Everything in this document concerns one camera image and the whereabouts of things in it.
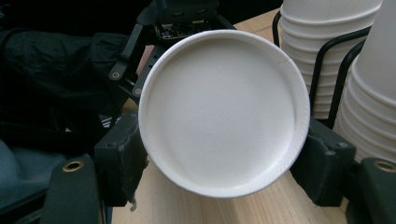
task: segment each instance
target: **metal rod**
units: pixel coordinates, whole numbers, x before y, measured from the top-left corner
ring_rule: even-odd
[[[340,69],[338,70],[337,80],[335,82],[334,93],[332,95],[332,104],[330,106],[329,117],[327,119],[327,127],[332,129],[337,117],[338,107],[340,105],[341,96],[343,94],[345,82],[350,65],[353,63],[355,58],[361,53],[365,40],[362,40],[359,44],[353,47],[346,55],[344,60],[341,62]]]

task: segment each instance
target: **cup rim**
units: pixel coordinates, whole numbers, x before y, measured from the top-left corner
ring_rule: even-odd
[[[356,14],[355,16],[348,16],[344,18],[340,18],[338,20],[326,20],[326,21],[305,21],[305,20],[299,20],[296,18],[293,18],[292,16],[285,14],[285,9],[282,6],[280,6],[280,14],[282,17],[284,17],[286,20],[301,24],[301,25],[312,25],[312,26],[322,26],[322,25],[336,25],[339,23],[345,23],[345,22],[350,22],[350,21],[355,21],[363,17],[370,16],[371,14],[376,13],[379,8],[381,7],[381,4],[379,4],[377,7],[370,8],[360,14]]]

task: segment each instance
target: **black mechanical part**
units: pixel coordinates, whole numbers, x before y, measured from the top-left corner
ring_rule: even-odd
[[[52,172],[40,224],[105,223],[95,165],[79,157]]]
[[[311,119],[304,147],[290,171],[314,204],[339,206],[343,199],[339,185],[355,153],[346,139]]]
[[[134,201],[134,192],[148,164],[147,155],[137,115],[121,117],[94,149],[105,205],[125,206]]]

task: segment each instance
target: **wooden table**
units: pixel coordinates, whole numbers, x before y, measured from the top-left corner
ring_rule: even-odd
[[[114,224],[343,224],[341,207],[319,207],[290,172],[270,187],[235,199],[203,197],[173,184],[148,164],[136,191],[137,208],[114,208]]]

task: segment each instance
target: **white paper cup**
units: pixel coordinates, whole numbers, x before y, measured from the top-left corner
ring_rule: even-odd
[[[285,0],[280,11],[300,23],[338,24],[364,17],[380,5],[381,0]]]
[[[279,22],[283,29],[287,29],[293,34],[308,35],[314,38],[334,38],[373,25],[376,12],[377,9],[357,17],[355,20],[339,23],[301,23],[291,20],[287,16],[281,17]]]
[[[371,89],[371,87],[364,83],[357,74],[354,63],[351,66],[348,87],[355,92],[362,103],[367,105],[367,107],[378,111],[378,113],[382,114],[384,117],[396,120],[396,99],[390,99]]]
[[[292,46],[287,41],[282,41],[281,48],[288,52],[290,55],[298,56],[299,58],[306,59],[307,61],[314,62],[318,56],[316,49],[304,49],[299,46]],[[350,51],[350,47],[343,49],[330,49],[326,52],[323,62],[341,62]]]
[[[360,80],[396,102],[396,1],[384,0],[356,62]]]
[[[233,198],[266,188],[297,159],[309,99],[294,62],[235,30],[187,37],[155,63],[139,128],[159,169],[182,188]]]
[[[395,153],[378,147],[372,139],[363,135],[360,130],[353,126],[345,115],[343,106],[344,105],[340,105],[338,116],[335,121],[337,124],[337,132],[357,148],[356,160],[361,161],[364,158],[377,157],[396,162]]]
[[[376,129],[382,130],[386,133],[396,133],[396,120],[384,116],[380,111],[377,111],[376,108],[369,107],[348,86],[346,86],[346,92],[348,103],[359,117],[366,120]]]
[[[304,82],[307,88],[310,89],[312,83],[312,75],[303,74]],[[336,74],[331,74],[329,76],[320,75],[319,82],[318,82],[318,89],[322,89],[320,93],[329,93],[332,94],[335,86],[335,82],[337,80]]]
[[[286,41],[291,46],[298,46],[303,49],[313,49],[319,51],[323,45],[325,45],[331,38],[314,38],[309,35],[298,35],[294,34],[286,28],[282,28],[280,32],[282,37],[282,42]],[[360,37],[358,39],[350,40],[344,43],[340,43],[332,49],[352,49],[357,44],[359,44],[365,37]]]
[[[376,147],[384,149],[389,152],[396,153],[396,135],[394,133],[387,133],[382,129],[376,128],[368,120],[365,120],[355,111],[355,107],[351,106],[348,92],[343,98],[344,102],[344,118],[353,126],[355,130]]]

